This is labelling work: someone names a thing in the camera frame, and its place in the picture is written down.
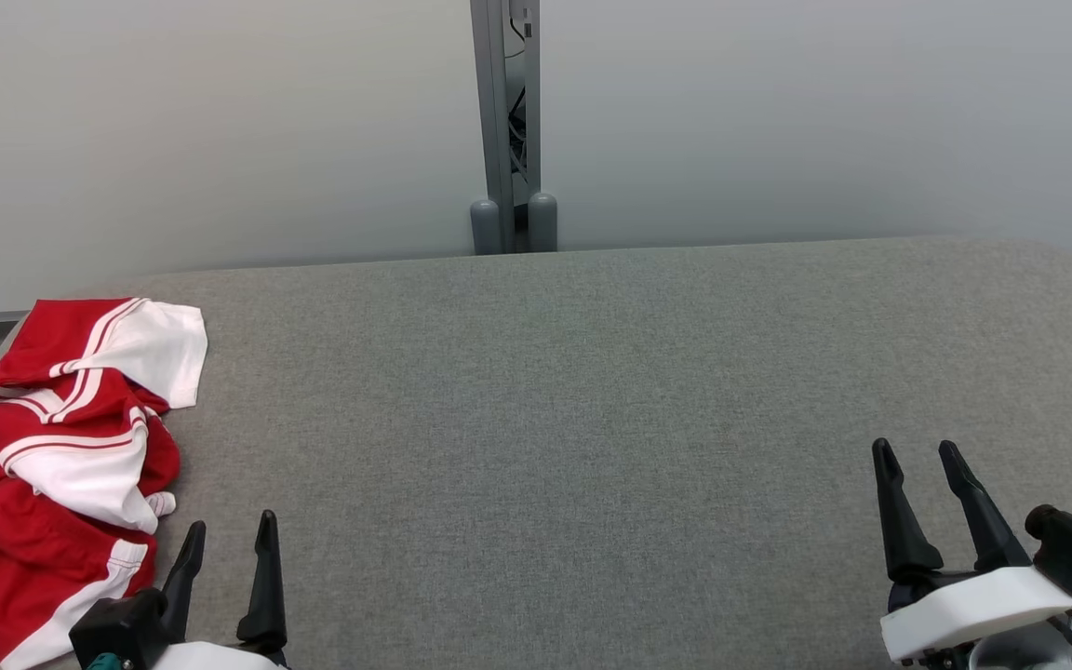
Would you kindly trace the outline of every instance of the white wall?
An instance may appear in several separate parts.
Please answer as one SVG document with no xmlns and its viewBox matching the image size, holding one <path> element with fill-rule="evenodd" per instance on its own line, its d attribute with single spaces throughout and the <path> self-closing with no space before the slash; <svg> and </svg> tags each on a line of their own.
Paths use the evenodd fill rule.
<svg viewBox="0 0 1072 670">
<path fill-rule="evenodd" d="M 0 3 L 0 310 L 152 271 L 472 253 L 470 3 Z"/>
<path fill-rule="evenodd" d="M 1072 1 L 539 12 L 563 250 L 941 233 L 1072 250 Z"/>
</svg>

